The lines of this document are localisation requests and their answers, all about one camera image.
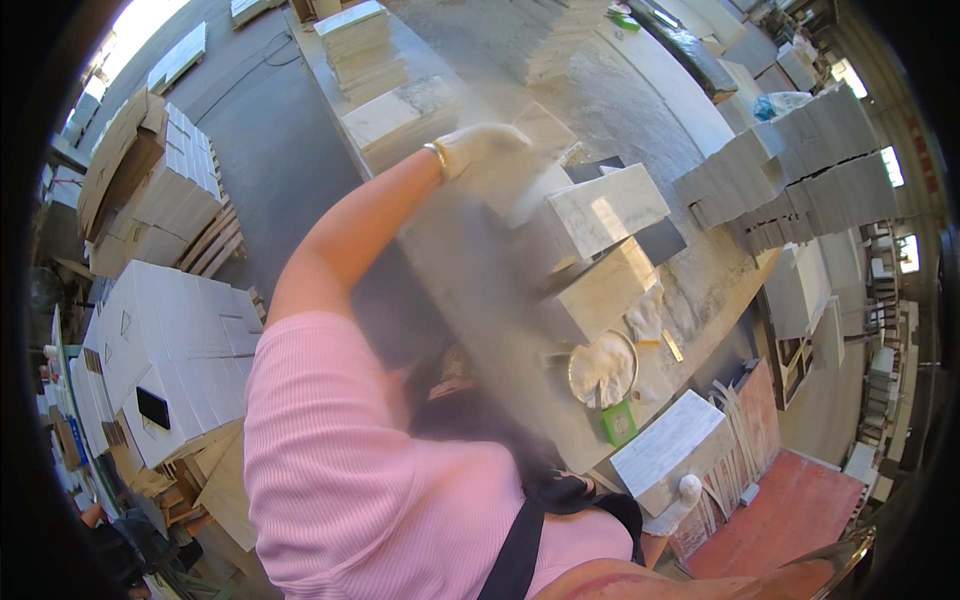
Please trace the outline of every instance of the ribbed pink top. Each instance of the ribbed pink top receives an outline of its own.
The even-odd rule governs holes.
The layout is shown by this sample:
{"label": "ribbed pink top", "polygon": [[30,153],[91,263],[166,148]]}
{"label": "ribbed pink top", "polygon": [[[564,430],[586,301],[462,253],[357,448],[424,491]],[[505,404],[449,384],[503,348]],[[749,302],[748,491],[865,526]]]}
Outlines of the ribbed pink top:
{"label": "ribbed pink top", "polygon": [[[256,551],[295,598],[476,598],[522,504],[499,444],[394,429],[357,326],[305,313],[271,326],[247,383],[244,479]],[[548,515],[527,598],[577,564],[629,561],[611,515]]]}

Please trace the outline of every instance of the white glove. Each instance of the white glove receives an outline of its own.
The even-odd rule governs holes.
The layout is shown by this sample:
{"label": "white glove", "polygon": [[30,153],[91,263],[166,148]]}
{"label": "white glove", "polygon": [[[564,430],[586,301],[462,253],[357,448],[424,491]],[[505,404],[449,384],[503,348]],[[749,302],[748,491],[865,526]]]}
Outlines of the white glove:
{"label": "white glove", "polygon": [[444,180],[454,181],[504,156],[530,148],[530,139],[513,125],[481,123],[434,142],[444,169]]}
{"label": "white glove", "polygon": [[696,475],[684,475],[680,480],[680,499],[671,504],[657,518],[652,518],[643,507],[643,533],[651,536],[672,536],[680,521],[684,520],[700,501],[703,484]]}

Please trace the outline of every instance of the factory floor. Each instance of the factory floor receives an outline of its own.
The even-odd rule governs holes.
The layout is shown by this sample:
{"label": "factory floor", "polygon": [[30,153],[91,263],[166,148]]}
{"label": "factory floor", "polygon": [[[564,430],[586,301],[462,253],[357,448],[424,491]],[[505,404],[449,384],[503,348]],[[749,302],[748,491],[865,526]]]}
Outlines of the factory floor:
{"label": "factory floor", "polygon": [[[323,109],[316,82],[300,64],[297,46],[292,41],[285,43],[289,38],[280,11],[267,11],[234,32],[227,3],[191,0],[112,83],[80,148],[90,151],[107,120],[144,85],[156,61],[202,20],[207,23],[206,55],[173,86],[166,99],[212,140],[224,187],[241,223],[247,257],[231,259],[216,278],[236,287],[255,284],[269,305],[280,271],[302,237],[327,209],[361,183]],[[672,114],[660,115],[657,121],[675,123],[675,141],[686,140],[694,148]],[[453,342],[444,319],[396,243],[356,287],[352,301],[361,328],[388,368],[437,355]],[[738,379],[743,361],[758,357],[757,349],[766,347],[755,336],[759,318],[754,302],[691,378],[690,387],[705,394],[713,379]],[[856,364],[850,358],[848,353],[845,364]],[[860,374],[849,381],[858,380]],[[838,378],[842,377],[824,378],[822,385],[834,390]],[[856,394],[843,389],[828,395],[820,394],[820,385],[811,387],[817,395],[795,400],[785,424],[781,420],[783,440],[784,445],[835,462],[841,439],[846,446],[846,439],[853,435],[855,421],[848,423],[846,415],[852,413],[850,407],[859,410],[859,388]],[[838,411],[845,415],[842,420],[835,417]],[[204,547],[202,573],[214,579],[237,580],[233,597],[281,597],[254,554],[243,553],[219,525],[206,526],[198,539]]]}

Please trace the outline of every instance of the bracelet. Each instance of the bracelet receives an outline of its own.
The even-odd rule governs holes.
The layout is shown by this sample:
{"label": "bracelet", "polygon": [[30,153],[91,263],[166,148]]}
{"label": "bracelet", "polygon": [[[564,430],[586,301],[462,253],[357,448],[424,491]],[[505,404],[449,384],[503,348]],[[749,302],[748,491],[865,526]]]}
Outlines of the bracelet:
{"label": "bracelet", "polygon": [[429,150],[430,152],[432,152],[433,154],[437,155],[437,160],[440,162],[441,178],[443,178],[444,182],[446,182],[446,179],[447,179],[446,154],[444,153],[444,147],[437,144],[436,142],[428,142],[426,144],[423,144],[423,147]]}

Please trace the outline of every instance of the black phone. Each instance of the black phone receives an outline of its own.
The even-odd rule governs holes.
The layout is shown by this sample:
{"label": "black phone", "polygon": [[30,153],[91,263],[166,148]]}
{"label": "black phone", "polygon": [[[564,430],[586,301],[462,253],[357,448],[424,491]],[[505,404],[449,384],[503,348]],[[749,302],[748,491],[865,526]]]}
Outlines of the black phone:
{"label": "black phone", "polygon": [[166,400],[138,387],[136,405],[141,415],[170,431],[170,413],[167,411]]}

